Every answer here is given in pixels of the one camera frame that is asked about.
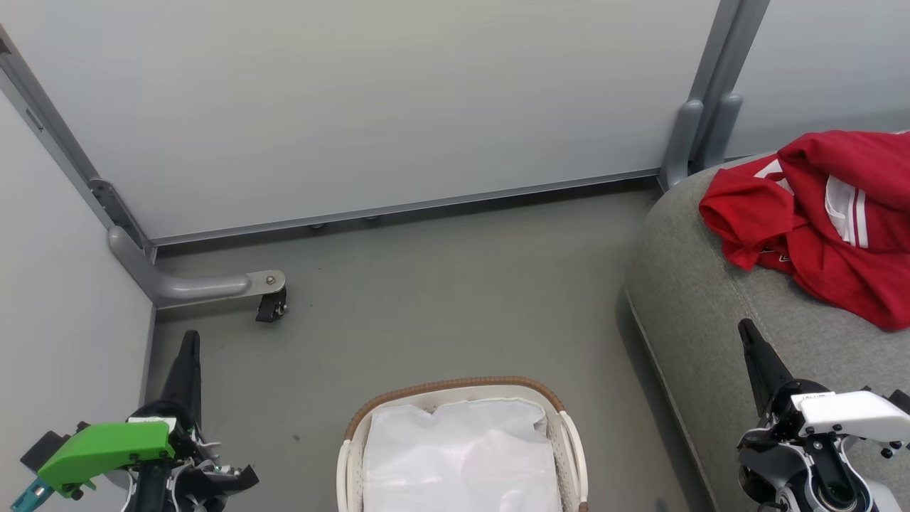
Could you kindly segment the grey partition bottom rail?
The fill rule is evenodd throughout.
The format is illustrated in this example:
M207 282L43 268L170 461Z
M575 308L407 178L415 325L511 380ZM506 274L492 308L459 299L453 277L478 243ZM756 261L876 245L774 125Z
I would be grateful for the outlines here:
M562 191L562 189L594 187L608 183L630 181L630 179L654 178L658 177L659 174L660 169L658 168L611 173L599 177L569 179L568 181L534 185L530 187L503 189L503 191L469 194L454 198L445 198L444 200L412 202L400 206L387 206L381 208L364 208L364 210L355 210L351 211L351 213L334 213L325 216L292 218L292 220L277 221L276 223L261 223L230 229L209 230L186 235L159 237L150 239L150 243L154 247L176 247L179 245L215 242L215 240L240 240L242 238L257 236L263 233L270 235L273 233L279 233L279 231L307 228L309 226L318 224L345 223L346 221L357 220L358 218L372 218L403 213L413 213L413 211L429 210L430 208L446 208L484 201L508 200L508 198L514 197Z

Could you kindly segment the grey double partition post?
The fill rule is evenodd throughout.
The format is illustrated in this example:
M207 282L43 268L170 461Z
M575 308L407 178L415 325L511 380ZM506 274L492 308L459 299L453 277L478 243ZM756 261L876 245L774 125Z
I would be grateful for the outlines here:
M744 98L735 91L771 0L719 0L685 104L677 110L658 181L666 191L724 162Z

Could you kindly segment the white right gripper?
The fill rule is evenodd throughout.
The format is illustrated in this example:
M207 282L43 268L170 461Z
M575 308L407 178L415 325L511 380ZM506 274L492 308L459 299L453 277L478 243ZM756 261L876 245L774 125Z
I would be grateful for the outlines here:
M738 332L759 427L740 445L803 444L809 438L852 435L883 444L910 443L910 416L871 391L835 393L813 381L794 381L751 319Z

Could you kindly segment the red jersey with white stripes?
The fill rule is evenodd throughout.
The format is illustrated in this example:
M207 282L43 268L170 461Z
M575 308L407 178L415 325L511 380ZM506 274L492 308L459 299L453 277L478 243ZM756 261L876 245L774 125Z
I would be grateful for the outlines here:
M699 204L732 265L789 274L826 304L910 328L910 131L825 131L719 169Z

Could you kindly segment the grey fabric sofa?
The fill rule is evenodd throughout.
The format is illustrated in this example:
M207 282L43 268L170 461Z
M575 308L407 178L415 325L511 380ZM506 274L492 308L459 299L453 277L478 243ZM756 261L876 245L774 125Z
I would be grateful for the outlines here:
M624 289L712 509L755 512L737 477L737 443L759 420L738 323L753 320L793 376L884 396L910 394L910 329L882 331L786 274L728 263L698 210L715 173L683 179L653 205Z

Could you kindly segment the white translucent basket liner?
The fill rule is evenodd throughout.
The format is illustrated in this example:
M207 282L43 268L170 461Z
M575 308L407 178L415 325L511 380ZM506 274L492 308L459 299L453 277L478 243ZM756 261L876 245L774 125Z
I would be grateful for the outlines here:
M562 512L547 425L542 406L518 399L380 409L362 512Z

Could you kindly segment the black caster wheel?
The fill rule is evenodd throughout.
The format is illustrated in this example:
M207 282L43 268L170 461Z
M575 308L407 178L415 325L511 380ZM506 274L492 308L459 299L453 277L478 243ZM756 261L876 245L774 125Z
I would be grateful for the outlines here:
M274 323L283 317L287 310L287 290L280 289L273 294L261 296L255 321L257 323Z

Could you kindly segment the grey partition post with foot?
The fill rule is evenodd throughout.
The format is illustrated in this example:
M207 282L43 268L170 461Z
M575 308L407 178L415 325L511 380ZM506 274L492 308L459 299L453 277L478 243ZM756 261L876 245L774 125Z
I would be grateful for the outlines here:
M157 310L247 297L257 297L260 302L264 294L287 289L285 274L277 270L179 277L156 268L156 247L114 185L100 177L2 25L0 91L85 198L107 231L110 252Z

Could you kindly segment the white laundry basket brown rim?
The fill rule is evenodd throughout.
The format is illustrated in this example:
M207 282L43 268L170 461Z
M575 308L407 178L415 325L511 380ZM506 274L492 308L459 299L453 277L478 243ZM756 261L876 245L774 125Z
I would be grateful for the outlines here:
M469 377L420 383L378 395L362 405L348 424L336 470L338 512L363 512L363 453L373 415L389 406L414 405L426 412L439 406L492 399L532 402L544 411L545 435L555 453L562 512L588 512L589 479L581 437L555 392L520 376Z

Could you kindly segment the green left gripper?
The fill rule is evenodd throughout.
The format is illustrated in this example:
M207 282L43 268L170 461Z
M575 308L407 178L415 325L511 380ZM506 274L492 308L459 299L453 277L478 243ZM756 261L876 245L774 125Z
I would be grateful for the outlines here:
M200 335L184 333L160 400L141 406L122 422L98 422L71 441L84 457L82 471L57 479L39 476L63 496L72 496L92 479L142 463L176 462L195 454L192 434L201 431L202 377Z

